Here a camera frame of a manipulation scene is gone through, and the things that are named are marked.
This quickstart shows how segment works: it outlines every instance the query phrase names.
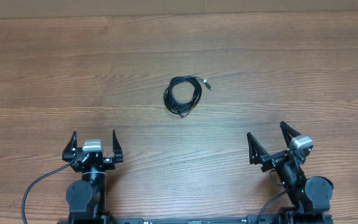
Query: wood grain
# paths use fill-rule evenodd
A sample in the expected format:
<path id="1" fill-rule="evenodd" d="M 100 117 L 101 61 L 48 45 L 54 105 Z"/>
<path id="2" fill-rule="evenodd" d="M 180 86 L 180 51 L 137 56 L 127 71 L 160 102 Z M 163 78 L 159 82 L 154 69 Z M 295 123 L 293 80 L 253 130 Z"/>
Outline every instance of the wood grain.
<path id="1" fill-rule="evenodd" d="M 213 91 L 181 119 L 163 91 L 196 73 Z M 23 193 L 64 165 L 73 130 L 110 149 L 112 128 L 125 157 L 108 173 L 115 216 L 257 213 L 281 189 L 249 165 L 246 132 L 280 151 L 281 120 L 314 139 L 302 168 L 334 182 L 335 222 L 358 223 L 358 12 L 1 20 L 0 223 L 21 223 Z M 29 223 L 66 218 L 79 178 L 64 170 L 37 184 Z"/>

